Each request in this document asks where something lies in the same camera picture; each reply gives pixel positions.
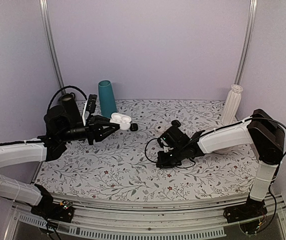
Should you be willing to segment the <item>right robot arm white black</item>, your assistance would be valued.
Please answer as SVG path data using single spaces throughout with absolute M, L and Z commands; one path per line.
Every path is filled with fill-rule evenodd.
M 256 109 L 239 122 L 198 131 L 192 137 L 180 130 L 181 123 L 171 126 L 158 138 L 162 150 L 157 153 L 158 168 L 181 165 L 184 159 L 194 159 L 229 147 L 250 145 L 259 161 L 259 167 L 249 192 L 249 201 L 242 206 L 245 218 L 252 218 L 261 209 L 268 188 L 276 176 L 284 155 L 285 132 L 281 124 L 265 111 Z

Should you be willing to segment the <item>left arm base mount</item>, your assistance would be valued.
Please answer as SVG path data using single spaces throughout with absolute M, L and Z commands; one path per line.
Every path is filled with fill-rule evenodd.
M 31 213 L 44 218 L 45 220 L 57 220 L 60 222 L 71 223 L 75 208 L 73 202 L 63 200 L 60 203 L 54 203 L 52 195 L 41 185 L 35 184 L 41 192 L 41 200 L 38 205 L 31 206 Z

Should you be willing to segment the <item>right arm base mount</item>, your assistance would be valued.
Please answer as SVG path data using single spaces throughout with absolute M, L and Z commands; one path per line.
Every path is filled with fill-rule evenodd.
M 252 200 L 250 197 L 243 204 L 226 207 L 223 212 L 223 216 L 228 223 L 249 220 L 265 214 L 267 214 L 265 202 L 263 200 Z

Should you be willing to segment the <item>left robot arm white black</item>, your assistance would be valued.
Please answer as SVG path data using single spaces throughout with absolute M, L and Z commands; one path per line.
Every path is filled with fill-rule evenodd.
M 57 160 L 70 141 L 87 140 L 90 145 L 101 142 L 118 130 L 128 130 L 131 118 L 119 113 L 110 117 L 92 115 L 86 107 L 87 118 L 77 106 L 56 105 L 44 116 L 46 134 L 31 140 L 0 143 L 0 169 L 30 163 Z M 39 184 L 26 184 L 0 174 L 0 197 L 23 202 L 36 208 L 46 217 L 53 217 L 61 205 L 54 203 L 51 194 Z

